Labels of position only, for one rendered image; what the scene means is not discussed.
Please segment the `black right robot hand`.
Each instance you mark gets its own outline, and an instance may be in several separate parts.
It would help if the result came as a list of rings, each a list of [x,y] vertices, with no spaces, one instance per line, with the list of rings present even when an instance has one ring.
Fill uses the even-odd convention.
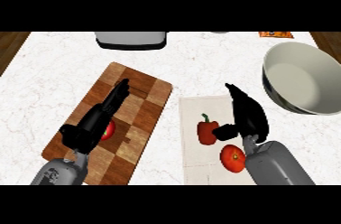
[[[255,143],[261,144],[269,134],[263,107],[238,86],[233,84],[224,84],[224,86],[232,97],[235,123],[214,128],[211,133],[220,141],[233,139],[238,135],[240,137],[258,135]]]

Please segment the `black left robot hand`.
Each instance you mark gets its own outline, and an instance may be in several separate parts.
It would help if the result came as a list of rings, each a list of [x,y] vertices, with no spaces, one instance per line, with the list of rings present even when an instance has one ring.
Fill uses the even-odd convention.
[[[102,103],[96,104],[83,116],[78,124],[62,125],[62,144],[81,154],[88,154],[102,140],[112,116],[130,95],[130,80],[122,79]]]

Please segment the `red bell pepper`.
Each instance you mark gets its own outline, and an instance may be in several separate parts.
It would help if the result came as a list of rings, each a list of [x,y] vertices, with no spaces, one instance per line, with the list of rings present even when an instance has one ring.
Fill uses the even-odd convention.
[[[202,145],[212,145],[217,140],[212,130],[218,127],[218,123],[209,121],[207,114],[201,114],[201,116],[204,117],[204,120],[198,122],[198,141]]]

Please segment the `large grey bowl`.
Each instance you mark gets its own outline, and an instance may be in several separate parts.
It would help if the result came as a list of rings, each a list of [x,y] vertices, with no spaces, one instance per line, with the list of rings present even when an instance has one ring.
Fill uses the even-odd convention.
[[[283,42],[267,51],[263,85],[273,102],[305,115],[341,113],[341,64],[319,48]]]

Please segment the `white cloth placemat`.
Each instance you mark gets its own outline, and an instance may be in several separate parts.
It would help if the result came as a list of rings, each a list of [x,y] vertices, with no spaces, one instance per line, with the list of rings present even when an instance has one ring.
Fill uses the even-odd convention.
[[[232,97],[229,95],[212,97],[180,98],[180,130],[183,142],[184,183],[205,185],[255,185],[246,170],[232,173],[221,164],[220,153],[226,145],[242,147],[238,135],[227,141],[215,141],[212,145],[202,145],[198,140],[198,123],[209,121],[218,125],[233,124]]]

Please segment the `red apple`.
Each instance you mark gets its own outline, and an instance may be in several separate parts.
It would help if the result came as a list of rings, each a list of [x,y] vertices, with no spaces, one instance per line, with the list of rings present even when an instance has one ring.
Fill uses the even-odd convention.
[[[112,137],[115,130],[116,130],[115,121],[111,120],[109,125],[105,129],[105,132],[102,134],[102,141],[108,140]]]

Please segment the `checkered wooden cutting board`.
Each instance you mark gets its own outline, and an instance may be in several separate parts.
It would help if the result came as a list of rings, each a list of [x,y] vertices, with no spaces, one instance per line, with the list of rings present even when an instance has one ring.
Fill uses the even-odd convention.
[[[122,79],[130,80],[130,95],[112,117],[115,132],[88,154],[87,185],[128,184],[171,93],[167,81],[112,62],[78,103],[66,124],[78,123]]]

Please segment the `red tomato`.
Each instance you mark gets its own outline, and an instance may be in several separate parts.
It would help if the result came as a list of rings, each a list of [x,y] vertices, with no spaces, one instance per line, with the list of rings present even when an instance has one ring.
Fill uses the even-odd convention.
[[[239,173],[245,168],[245,154],[235,145],[226,145],[220,153],[223,167],[232,172]]]

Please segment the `orange packet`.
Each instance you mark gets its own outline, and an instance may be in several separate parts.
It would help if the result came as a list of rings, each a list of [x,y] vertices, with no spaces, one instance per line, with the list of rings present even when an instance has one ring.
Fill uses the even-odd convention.
[[[291,32],[258,32],[260,37],[266,38],[294,38],[294,35]]]

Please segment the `grey and black appliance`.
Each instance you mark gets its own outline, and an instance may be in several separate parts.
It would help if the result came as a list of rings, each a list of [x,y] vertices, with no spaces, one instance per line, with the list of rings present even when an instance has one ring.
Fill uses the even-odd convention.
[[[109,50],[159,50],[167,44],[165,32],[96,32],[99,46]]]

